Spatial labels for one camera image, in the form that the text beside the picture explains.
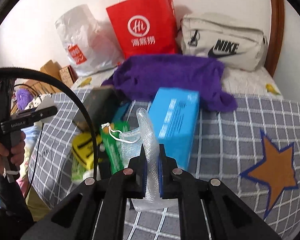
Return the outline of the person's left hand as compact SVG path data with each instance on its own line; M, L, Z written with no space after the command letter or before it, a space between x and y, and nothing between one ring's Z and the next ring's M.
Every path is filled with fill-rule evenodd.
M11 149L7 149L1 142L0 142L0 175L4 174L5 163L4 159L8 159L10 153L12 154L11 163L15 166L20 166L24 161L24 147L25 147L25 138L26 135L24 132L20 134L20 141L19 143L12 147Z

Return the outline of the person's left forearm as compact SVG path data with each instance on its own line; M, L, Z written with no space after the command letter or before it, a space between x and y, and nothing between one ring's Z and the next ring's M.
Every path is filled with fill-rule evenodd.
M34 220L17 182L0 175L0 239L21 239Z

